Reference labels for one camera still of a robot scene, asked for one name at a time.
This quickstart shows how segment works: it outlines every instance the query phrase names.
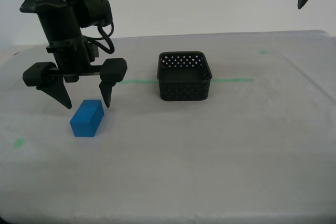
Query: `table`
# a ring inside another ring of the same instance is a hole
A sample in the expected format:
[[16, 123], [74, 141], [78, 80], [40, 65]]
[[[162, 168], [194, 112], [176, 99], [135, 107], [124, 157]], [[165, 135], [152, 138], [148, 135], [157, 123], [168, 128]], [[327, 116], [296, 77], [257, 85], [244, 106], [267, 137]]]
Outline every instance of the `table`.
[[[114, 39], [125, 81], [95, 138], [28, 88], [45, 46], [0, 66], [0, 216], [13, 223], [336, 223], [336, 40], [322, 31]], [[165, 102], [157, 60], [202, 51], [209, 98]], [[97, 63], [110, 57], [101, 52]]]

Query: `green line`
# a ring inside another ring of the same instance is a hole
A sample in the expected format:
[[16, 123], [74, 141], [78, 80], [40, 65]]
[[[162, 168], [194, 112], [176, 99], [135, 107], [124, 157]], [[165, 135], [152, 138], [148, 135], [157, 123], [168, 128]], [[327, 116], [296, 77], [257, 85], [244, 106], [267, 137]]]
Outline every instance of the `green line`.
[[157, 80], [126, 80], [118, 82], [118, 84], [156, 84]]
[[[223, 82], [254, 82], [253, 78], [233, 78], [233, 79], [212, 79], [211, 82], [223, 83]], [[126, 80], [118, 82], [118, 84], [157, 84], [157, 80]]]
[[15, 143], [13, 144], [13, 148], [17, 149], [20, 148], [21, 146], [23, 146], [25, 144], [26, 140], [24, 138], [18, 138]]

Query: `black cable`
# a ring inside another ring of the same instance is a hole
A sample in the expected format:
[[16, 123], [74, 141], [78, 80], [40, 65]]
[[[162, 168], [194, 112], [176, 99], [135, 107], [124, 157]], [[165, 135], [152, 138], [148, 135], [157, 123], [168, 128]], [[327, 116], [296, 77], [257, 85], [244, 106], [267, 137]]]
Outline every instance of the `black cable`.
[[103, 36], [103, 39], [107, 42], [110, 48], [107, 48], [103, 44], [99, 43], [95, 39], [91, 39], [90, 37], [87, 37], [88, 42], [91, 42], [92, 44], [95, 44], [97, 47], [101, 48], [104, 52], [107, 52], [108, 54], [114, 53], [114, 44], [111, 40], [111, 38], [105, 33], [103, 30], [103, 26], [99, 25], [98, 26], [98, 32], [100, 33], [101, 36]]
[[[107, 34], [107, 36], [111, 37], [111, 35], [114, 33], [114, 24], [113, 22], [111, 23], [111, 31], [109, 34]], [[88, 37], [86, 36], [88, 39], [94, 39], [94, 40], [104, 40], [103, 37], [100, 37], [100, 38], [94, 38], [94, 37]]]

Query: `black basket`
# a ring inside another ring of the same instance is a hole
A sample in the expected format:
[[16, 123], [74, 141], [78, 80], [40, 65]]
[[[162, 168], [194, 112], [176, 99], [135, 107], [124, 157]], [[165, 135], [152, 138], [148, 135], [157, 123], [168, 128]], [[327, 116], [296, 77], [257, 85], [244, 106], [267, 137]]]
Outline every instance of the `black basket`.
[[209, 94], [212, 74], [202, 52], [164, 52], [157, 75], [164, 101], [201, 101]]

